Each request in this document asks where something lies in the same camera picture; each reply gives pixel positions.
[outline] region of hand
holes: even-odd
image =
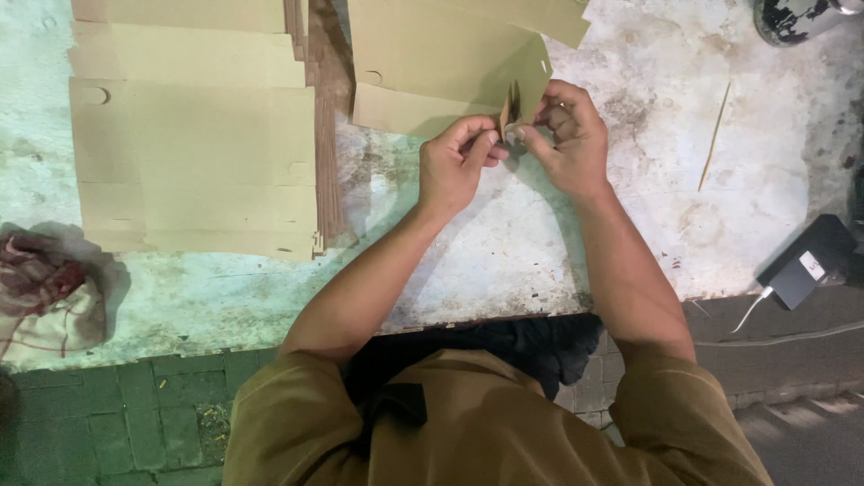
[[[420,197],[417,208],[446,224],[465,209],[480,183],[483,167],[510,156],[496,145],[495,120],[462,117],[441,135],[420,146]]]
[[[555,147],[534,128],[536,125],[552,131]],[[610,189],[606,177],[606,124],[587,91],[566,81],[551,80],[534,126],[520,125],[516,136],[540,161],[555,187],[574,200]]]

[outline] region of table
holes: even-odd
[[[337,8],[345,12],[344,0]],[[555,77],[586,87],[609,128],[609,177],[678,296],[733,296],[822,212],[846,214],[864,110],[864,29],[795,48],[763,42],[748,2],[593,0],[576,51],[547,40]],[[79,234],[65,50],[68,0],[0,6],[0,222]],[[708,180],[696,188],[728,83]],[[44,363],[83,368],[279,343],[303,305],[417,194],[422,140],[338,119],[353,232],[314,262],[223,253],[125,253],[111,340]],[[435,241],[384,332],[590,308],[579,225],[537,162],[485,169],[472,205]]]

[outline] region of forearm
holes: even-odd
[[[608,184],[575,197],[595,312],[626,361],[657,352],[696,361],[681,304]]]
[[[280,352],[301,350],[337,363],[350,359],[381,329],[443,225],[412,208],[313,297]]]

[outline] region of shirt sleeve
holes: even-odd
[[[237,393],[223,484],[335,483],[362,426],[335,364],[279,356]]]
[[[609,412],[627,447],[655,457],[684,483],[772,484],[720,383],[696,364],[638,358]]]

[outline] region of left hand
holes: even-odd
[[[442,223],[465,209],[477,193],[483,167],[495,167],[510,156],[496,145],[498,140],[495,120],[473,115],[457,119],[421,145],[417,208]]]

